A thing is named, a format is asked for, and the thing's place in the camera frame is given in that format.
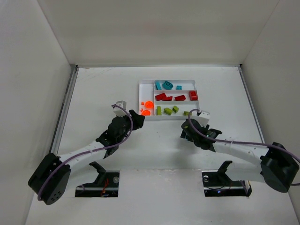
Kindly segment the cyan long lego brick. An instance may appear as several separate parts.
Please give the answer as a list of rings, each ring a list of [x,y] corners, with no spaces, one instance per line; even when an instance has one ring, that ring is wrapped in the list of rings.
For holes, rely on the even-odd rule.
[[[156,90],[162,90],[162,86],[159,81],[155,81],[155,88],[156,88]]]

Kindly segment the red square lego brick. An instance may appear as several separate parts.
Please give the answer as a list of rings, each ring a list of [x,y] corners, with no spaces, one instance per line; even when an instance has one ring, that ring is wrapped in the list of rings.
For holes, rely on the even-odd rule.
[[[197,92],[195,90],[191,90],[189,92],[189,98],[191,101],[197,101],[198,100]]]

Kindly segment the colorful monster lego figure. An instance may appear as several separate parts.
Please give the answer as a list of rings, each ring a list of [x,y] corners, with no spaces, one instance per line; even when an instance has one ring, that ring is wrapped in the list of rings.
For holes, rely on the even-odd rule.
[[[171,90],[173,88],[173,84],[170,83],[169,81],[165,81],[163,84],[162,84],[162,87],[165,89],[165,90]]]

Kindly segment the green curved lego brick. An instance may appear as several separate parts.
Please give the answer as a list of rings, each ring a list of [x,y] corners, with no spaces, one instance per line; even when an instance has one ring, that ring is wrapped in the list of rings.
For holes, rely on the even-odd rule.
[[[167,115],[171,115],[171,114],[172,114],[172,112],[173,112],[173,111],[172,111],[172,109],[170,109],[170,108],[167,108],[167,107],[166,107],[166,108],[164,108],[164,113],[165,113],[165,114],[167,114]]]

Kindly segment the green square lego plate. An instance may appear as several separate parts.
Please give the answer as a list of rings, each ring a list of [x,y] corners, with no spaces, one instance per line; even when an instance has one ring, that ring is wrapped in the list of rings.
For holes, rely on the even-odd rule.
[[[192,112],[184,111],[184,112],[183,112],[183,115],[184,115],[184,116],[191,116],[191,115],[192,115]]]

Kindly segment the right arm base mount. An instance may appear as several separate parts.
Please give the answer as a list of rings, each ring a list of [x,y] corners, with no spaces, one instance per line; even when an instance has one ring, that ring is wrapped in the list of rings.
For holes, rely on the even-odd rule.
[[[205,197],[250,197],[252,188],[249,181],[233,181],[226,175],[225,172],[232,163],[227,160],[217,170],[202,170]]]

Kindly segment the white divided sorting tray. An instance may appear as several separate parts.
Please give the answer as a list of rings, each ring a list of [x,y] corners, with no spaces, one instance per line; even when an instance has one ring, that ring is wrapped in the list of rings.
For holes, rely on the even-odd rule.
[[[194,80],[152,79],[139,82],[138,113],[147,121],[184,120],[184,112],[200,109]]]

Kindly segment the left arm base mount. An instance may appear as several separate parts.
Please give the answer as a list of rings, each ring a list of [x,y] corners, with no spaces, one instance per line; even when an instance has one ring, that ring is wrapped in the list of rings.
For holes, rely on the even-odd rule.
[[[112,198],[119,196],[120,171],[108,171],[97,162],[91,162],[98,175],[93,182],[76,187],[75,197]]]

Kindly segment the orange dome lego piece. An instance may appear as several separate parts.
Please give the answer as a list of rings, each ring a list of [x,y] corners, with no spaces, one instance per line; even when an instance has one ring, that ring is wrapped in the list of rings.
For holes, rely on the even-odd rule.
[[[151,115],[151,112],[150,112],[149,110],[143,110],[143,111],[141,112],[141,115],[142,115],[142,116],[150,116],[150,115]]]

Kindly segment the green small lego brick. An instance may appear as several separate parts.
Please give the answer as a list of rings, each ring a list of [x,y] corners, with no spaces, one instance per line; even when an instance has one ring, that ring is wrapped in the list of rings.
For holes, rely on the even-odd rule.
[[[177,113],[179,111],[179,108],[177,106],[173,106],[172,110]]]

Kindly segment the red long lego brick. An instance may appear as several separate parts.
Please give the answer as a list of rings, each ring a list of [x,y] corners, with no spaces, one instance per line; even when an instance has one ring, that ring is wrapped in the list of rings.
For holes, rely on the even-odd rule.
[[[161,93],[155,96],[155,100],[156,101],[162,101],[164,98],[166,98],[166,94],[165,93]]]

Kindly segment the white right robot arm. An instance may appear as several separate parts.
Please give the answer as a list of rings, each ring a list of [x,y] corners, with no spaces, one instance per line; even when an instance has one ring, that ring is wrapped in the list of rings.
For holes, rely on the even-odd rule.
[[[221,140],[217,138],[221,131],[203,127],[194,119],[186,119],[181,128],[181,138],[196,147],[245,161],[241,164],[226,160],[216,171],[204,172],[202,180],[207,189],[230,187],[234,183],[245,185],[247,180],[265,183],[281,193],[288,192],[291,186],[299,186],[293,180],[300,169],[300,160],[277,142],[267,145]]]

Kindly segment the orange curved lego piece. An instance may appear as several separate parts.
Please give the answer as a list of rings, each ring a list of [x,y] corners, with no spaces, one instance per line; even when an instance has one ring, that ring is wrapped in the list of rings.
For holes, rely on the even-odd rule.
[[[154,107],[154,103],[152,101],[147,101],[147,102],[145,102],[144,106],[147,109],[152,109]]]

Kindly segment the red 2x4 lego brick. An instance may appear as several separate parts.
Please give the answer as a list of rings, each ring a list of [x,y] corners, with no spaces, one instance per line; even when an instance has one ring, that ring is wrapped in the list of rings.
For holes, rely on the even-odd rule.
[[[168,97],[163,98],[163,101],[172,101],[172,99],[173,99],[173,96],[168,96]]]

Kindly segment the red sloped lego brick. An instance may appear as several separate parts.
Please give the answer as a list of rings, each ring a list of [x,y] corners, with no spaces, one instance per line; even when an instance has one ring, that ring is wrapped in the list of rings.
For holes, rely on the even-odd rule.
[[[180,96],[176,96],[174,99],[175,101],[185,101],[186,97],[185,95],[180,95]]]

